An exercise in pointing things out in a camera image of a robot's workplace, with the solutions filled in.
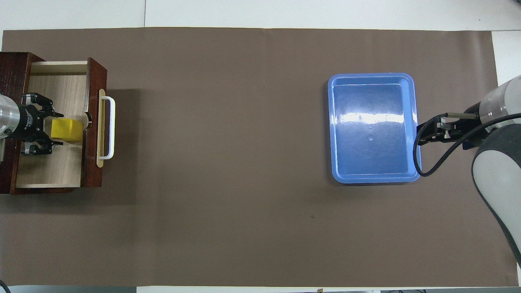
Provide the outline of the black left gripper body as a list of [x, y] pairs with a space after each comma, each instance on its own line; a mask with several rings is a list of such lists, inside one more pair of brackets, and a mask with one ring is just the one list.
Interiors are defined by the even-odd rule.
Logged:
[[19, 122], [15, 128], [15, 138], [24, 142], [35, 142], [39, 139], [39, 111], [33, 105], [17, 104]]

